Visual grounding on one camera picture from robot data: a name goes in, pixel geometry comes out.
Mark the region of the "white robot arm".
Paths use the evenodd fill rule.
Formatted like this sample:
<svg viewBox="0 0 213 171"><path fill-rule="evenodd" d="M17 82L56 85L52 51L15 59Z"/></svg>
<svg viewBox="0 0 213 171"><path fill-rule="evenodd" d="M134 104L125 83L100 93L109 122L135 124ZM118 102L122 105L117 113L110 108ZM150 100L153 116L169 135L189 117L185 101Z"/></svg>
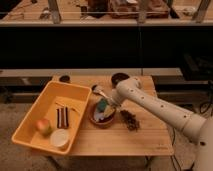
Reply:
<svg viewBox="0 0 213 171"><path fill-rule="evenodd" d="M213 117L205 118L190 110L151 96L141 89L137 77L120 81L112 90L113 103L130 100L180 131L197 146L194 171L213 171Z"/></svg>

